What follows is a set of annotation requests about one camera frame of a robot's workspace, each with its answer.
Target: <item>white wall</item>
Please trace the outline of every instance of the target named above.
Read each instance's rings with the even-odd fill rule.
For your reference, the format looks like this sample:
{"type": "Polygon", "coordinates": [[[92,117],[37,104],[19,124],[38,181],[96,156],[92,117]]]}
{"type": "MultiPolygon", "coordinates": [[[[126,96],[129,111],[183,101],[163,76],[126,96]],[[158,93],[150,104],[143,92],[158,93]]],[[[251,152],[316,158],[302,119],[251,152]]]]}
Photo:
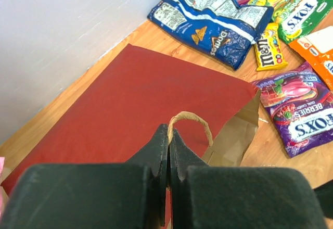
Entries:
{"type": "Polygon", "coordinates": [[[160,0],[0,0],[0,143],[160,0]]]}

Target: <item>bag handle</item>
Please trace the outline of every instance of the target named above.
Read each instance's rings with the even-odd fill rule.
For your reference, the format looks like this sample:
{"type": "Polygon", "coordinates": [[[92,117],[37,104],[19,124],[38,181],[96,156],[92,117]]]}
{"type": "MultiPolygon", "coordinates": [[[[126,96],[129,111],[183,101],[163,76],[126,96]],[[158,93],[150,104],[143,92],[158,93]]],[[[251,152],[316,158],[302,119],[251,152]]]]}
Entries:
{"type": "Polygon", "coordinates": [[[209,146],[211,147],[213,145],[213,135],[212,132],[209,129],[208,123],[201,117],[197,116],[195,113],[188,112],[188,111],[182,111],[179,114],[175,115],[171,118],[169,122],[168,127],[168,145],[170,145],[172,139],[173,139],[173,125],[180,120],[193,120],[200,122],[204,127],[204,132],[206,133],[209,146]]]}

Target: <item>paper bag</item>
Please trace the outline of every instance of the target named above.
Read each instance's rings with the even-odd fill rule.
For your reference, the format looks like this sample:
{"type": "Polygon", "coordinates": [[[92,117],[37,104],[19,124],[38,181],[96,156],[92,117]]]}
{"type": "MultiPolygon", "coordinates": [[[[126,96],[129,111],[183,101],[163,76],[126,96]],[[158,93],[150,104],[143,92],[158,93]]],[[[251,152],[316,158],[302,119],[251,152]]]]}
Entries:
{"type": "Polygon", "coordinates": [[[237,167],[258,129],[260,91],[222,127],[202,159],[212,167],[237,167]]]}

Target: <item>orange candy bag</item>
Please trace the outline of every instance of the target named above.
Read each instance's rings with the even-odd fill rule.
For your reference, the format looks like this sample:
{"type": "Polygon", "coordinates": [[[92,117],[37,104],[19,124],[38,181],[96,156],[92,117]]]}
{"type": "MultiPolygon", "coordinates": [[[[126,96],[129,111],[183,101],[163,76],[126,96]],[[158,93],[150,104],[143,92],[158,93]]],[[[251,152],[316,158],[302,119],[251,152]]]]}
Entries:
{"type": "Polygon", "coordinates": [[[309,62],[312,68],[333,90],[333,26],[298,38],[289,46],[309,62]]]}

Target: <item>wooden table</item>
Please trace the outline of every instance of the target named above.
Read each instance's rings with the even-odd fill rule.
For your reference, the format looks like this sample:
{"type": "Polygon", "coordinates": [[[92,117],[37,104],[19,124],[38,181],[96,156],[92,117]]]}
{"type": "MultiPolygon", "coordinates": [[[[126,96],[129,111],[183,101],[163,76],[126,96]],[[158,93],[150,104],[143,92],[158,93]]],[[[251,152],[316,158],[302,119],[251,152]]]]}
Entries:
{"type": "MultiPolygon", "coordinates": [[[[320,26],[317,27],[317,30],[329,25],[333,25],[333,12],[324,19],[320,26]]],[[[217,60],[181,44],[153,23],[146,21],[0,146],[0,155],[6,157],[5,167],[7,169],[14,169],[24,159],[74,101],[128,43],[180,58],[248,82],[294,69],[304,62],[302,57],[285,44],[282,44],[283,54],[289,62],[288,67],[279,71],[256,72],[257,63],[254,56],[254,49],[251,48],[244,64],[239,70],[234,72],[217,60]]],[[[278,133],[263,107],[260,108],[259,116],[261,119],[258,131],[245,154],[242,166],[295,168],[305,175],[312,187],[317,187],[333,179],[333,164],[331,164],[333,162],[333,143],[313,148],[289,159],[278,133]]],[[[333,228],[333,221],[328,221],[328,223],[330,228],[333,228]]]]}

